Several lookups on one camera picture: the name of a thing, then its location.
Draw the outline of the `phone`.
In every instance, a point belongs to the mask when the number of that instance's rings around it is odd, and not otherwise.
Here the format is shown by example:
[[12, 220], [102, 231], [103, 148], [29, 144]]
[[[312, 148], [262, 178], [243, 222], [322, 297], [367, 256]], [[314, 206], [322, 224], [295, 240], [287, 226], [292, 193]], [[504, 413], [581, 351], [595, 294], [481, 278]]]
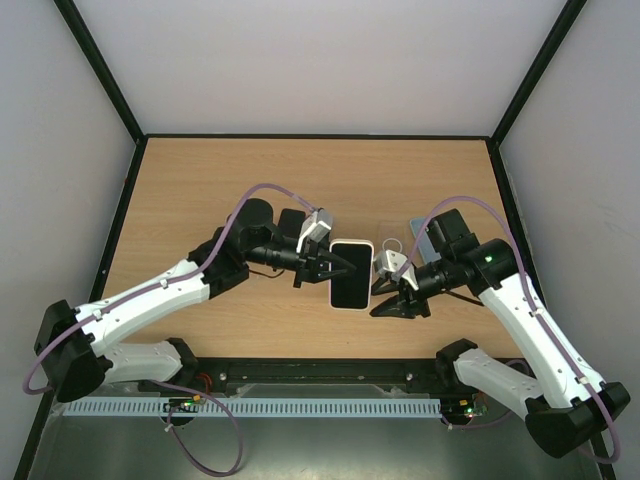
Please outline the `phone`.
[[348, 269], [331, 263], [332, 272], [346, 270], [346, 273], [330, 280], [330, 306], [340, 310], [366, 310], [371, 297], [373, 243], [363, 239], [335, 239], [330, 243], [330, 252], [352, 265]]

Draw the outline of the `light blue phone case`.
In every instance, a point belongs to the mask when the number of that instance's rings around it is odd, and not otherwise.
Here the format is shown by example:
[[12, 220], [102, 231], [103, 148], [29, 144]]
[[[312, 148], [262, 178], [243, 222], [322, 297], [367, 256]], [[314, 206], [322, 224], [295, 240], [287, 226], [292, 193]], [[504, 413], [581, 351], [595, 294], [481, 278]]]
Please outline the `light blue phone case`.
[[[413, 218], [409, 221], [409, 227], [414, 238], [417, 238], [418, 234], [421, 232], [420, 227], [423, 222], [423, 217]], [[427, 231], [424, 231], [418, 242], [418, 252], [425, 264], [437, 261], [441, 258], [440, 254], [435, 250]]]

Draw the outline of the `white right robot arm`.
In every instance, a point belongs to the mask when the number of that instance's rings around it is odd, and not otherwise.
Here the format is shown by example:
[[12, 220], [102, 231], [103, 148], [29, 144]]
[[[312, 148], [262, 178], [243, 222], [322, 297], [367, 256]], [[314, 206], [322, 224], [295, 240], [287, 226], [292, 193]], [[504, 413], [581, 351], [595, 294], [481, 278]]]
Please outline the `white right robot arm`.
[[374, 259], [371, 293], [388, 294], [373, 317], [428, 317], [430, 298], [466, 287], [501, 322], [532, 372], [521, 373], [460, 339], [436, 354], [445, 390], [482, 391], [520, 417], [535, 443], [561, 458], [608, 429], [630, 402], [619, 382], [607, 382], [575, 349], [546, 309], [511, 241], [480, 243], [451, 209], [423, 228], [439, 259], [421, 267], [389, 249]]

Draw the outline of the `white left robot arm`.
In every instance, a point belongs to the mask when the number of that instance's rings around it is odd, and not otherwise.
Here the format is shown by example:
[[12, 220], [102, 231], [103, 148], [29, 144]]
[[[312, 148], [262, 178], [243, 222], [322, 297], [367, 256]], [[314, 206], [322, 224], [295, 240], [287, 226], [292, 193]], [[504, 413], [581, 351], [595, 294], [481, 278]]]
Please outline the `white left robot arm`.
[[273, 208], [251, 198], [225, 226], [158, 276], [111, 298], [71, 307], [47, 307], [34, 351], [48, 390], [62, 403], [106, 383], [186, 382], [196, 359], [180, 339], [126, 344], [127, 337], [191, 305], [218, 297], [248, 280], [250, 264], [291, 271], [294, 287], [350, 276], [353, 262], [329, 250], [332, 216], [324, 209], [273, 221]]

